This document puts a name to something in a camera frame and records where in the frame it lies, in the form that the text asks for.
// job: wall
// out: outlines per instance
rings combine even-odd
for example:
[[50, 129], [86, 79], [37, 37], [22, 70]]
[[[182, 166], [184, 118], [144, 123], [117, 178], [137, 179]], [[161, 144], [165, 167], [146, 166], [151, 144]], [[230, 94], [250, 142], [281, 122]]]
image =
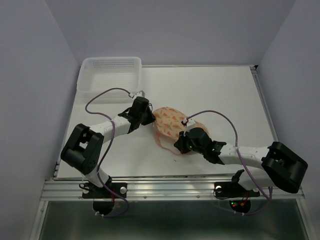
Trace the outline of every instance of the wall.
[[258, 64], [294, 0], [46, 0], [79, 63]]
[[320, 1], [298, 0], [258, 67], [280, 141], [309, 163], [303, 190], [320, 234]]
[[28, 239], [53, 174], [79, 66], [43, 0], [0, 7], [0, 239]]

